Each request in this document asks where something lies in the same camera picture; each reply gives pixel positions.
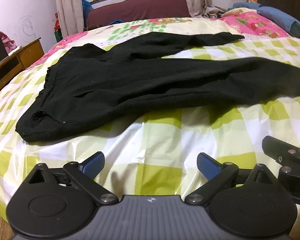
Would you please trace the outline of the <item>black pants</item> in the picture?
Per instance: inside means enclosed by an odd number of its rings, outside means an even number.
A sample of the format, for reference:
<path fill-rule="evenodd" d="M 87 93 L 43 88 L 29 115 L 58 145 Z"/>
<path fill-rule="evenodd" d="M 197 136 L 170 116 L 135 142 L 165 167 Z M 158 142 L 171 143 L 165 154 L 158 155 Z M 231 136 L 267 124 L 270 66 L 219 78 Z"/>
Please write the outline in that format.
<path fill-rule="evenodd" d="M 156 109 L 254 105 L 300 96 L 300 68 L 262 57 L 176 59 L 189 47 L 241 39 L 227 32 L 179 35 L 152 32 L 103 50 L 71 48 L 49 67 L 43 89 L 20 117 L 26 142 L 61 140 L 125 115 Z"/>

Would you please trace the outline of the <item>wooden side desk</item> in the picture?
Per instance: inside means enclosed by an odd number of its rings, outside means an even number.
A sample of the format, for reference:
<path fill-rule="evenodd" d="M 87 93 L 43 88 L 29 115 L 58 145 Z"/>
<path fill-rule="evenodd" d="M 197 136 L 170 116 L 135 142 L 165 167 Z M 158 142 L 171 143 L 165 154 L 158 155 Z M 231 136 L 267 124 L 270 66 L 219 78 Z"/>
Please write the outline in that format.
<path fill-rule="evenodd" d="M 40 37 L 0 61 L 0 91 L 20 72 L 44 55 Z"/>

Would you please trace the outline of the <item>red green hanging decoration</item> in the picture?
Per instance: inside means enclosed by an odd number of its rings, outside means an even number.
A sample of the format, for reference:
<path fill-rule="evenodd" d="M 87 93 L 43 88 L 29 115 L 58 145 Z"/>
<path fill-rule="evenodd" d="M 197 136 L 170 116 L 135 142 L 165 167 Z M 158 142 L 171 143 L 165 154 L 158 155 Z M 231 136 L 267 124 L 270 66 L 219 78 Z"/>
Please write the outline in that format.
<path fill-rule="evenodd" d="M 56 17 L 56 22 L 55 22 L 55 27 L 54 27 L 55 38 L 56 38 L 57 42 L 60 42 L 63 39 L 63 37 L 62 37 L 61 27 L 59 24 L 58 13 L 55 13 L 55 17 Z"/>

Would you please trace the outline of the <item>blue cloth by sofa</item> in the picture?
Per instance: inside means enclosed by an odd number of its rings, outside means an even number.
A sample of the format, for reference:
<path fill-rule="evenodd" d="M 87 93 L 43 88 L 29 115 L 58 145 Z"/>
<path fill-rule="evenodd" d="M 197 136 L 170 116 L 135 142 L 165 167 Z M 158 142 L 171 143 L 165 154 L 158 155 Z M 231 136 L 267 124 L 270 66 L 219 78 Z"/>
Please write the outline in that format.
<path fill-rule="evenodd" d="M 89 12 L 93 9 L 92 5 L 90 2 L 87 0 L 82 0 L 82 8 L 83 8 L 83 17 L 84 17 L 84 22 L 87 20 L 87 16 Z"/>

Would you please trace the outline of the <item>beige left curtain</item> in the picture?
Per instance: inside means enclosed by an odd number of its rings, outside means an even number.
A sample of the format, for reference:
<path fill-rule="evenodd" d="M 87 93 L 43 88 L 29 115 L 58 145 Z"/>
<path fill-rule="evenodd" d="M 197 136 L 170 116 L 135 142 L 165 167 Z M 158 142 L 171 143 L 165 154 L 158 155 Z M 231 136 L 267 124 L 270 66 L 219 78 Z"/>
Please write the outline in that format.
<path fill-rule="evenodd" d="M 83 31 L 82 0 L 56 0 L 56 8 L 63 38 Z"/>

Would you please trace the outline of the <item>blue folded cloth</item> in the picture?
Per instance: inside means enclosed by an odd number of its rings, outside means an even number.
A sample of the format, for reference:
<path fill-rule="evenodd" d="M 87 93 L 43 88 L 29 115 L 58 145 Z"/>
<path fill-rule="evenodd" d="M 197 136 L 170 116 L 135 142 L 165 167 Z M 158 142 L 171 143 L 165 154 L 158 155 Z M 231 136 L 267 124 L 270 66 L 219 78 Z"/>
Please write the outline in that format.
<path fill-rule="evenodd" d="M 300 38 L 300 21 L 279 9 L 253 2 L 237 2 L 232 7 L 255 9 L 259 15 L 273 21 L 291 36 Z"/>

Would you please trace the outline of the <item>green checked bed quilt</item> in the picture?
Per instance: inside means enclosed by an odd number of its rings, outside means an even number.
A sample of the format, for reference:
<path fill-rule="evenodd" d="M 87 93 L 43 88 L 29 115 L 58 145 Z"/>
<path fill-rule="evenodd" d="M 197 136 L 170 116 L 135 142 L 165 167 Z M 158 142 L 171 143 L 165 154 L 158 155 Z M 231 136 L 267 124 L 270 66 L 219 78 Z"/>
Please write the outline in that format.
<path fill-rule="evenodd" d="M 300 147 L 300 97 L 279 98 L 224 114 L 206 107 L 151 112 L 116 120 L 83 135 L 49 144 L 28 144 L 15 131 L 21 115 L 42 90 L 47 69 L 71 47 L 92 43 L 105 50 L 152 31 L 204 34 L 237 29 L 222 20 L 173 18 L 121 23 L 66 38 L 0 91 L 0 215 L 37 163 L 61 167 L 102 151 L 106 166 L 97 182 L 116 195 L 179 194 L 204 182 L 197 155 L 205 152 L 241 168 L 263 163 L 277 174 L 279 164 L 262 151 L 271 135 Z"/>

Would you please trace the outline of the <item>maroon sofa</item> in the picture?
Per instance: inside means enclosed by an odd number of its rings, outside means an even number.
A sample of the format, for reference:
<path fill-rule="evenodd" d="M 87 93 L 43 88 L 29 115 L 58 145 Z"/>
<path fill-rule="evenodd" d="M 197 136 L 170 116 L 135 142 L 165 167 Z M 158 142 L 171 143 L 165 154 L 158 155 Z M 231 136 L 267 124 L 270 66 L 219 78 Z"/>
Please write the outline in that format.
<path fill-rule="evenodd" d="M 190 17 L 186 0 L 125 0 L 93 9 L 87 16 L 87 27 L 103 27 L 116 20 Z"/>

